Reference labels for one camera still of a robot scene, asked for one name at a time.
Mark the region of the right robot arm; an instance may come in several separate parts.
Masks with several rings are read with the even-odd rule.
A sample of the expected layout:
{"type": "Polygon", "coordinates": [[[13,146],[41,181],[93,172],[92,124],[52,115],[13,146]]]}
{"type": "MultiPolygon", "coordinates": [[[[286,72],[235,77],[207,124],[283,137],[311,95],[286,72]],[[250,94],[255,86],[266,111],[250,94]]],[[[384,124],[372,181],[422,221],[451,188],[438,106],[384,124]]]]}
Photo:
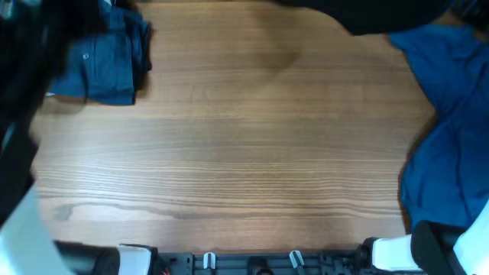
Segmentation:
{"type": "Polygon", "coordinates": [[[356,270],[368,268],[393,273],[488,273],[488,200],[473,209],[465,201],[435,198],[425,208],[410,212],[415,222],[410,234],[397,238],[369,238],[355,252],[356,270]]]}

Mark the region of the black t-shirt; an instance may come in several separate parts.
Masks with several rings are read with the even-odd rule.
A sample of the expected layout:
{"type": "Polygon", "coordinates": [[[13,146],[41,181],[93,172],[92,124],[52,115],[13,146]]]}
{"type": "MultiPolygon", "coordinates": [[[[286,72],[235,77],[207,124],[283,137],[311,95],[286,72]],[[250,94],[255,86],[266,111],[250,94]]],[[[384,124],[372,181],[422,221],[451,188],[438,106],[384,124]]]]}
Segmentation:
{"type": "Polygon", "coordinates": [[[452,6],[450,0],[276,0],[334,18],[350,34],[382,34],[429,24],[452,6]]]}

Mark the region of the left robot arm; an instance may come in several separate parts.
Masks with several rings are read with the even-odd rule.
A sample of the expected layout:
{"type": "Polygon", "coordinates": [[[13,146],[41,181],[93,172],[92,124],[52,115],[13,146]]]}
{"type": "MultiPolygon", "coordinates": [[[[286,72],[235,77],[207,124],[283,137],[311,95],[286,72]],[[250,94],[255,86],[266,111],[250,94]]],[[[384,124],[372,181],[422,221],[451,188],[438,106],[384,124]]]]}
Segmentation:
{"type": "Polygon", "coordinates": [[[39,209],[32,124],[70,48],[108,30],[111,1],[1,3],[1,272],[164,274],[158,249],[93,246],[53,238],[39,209]]]}

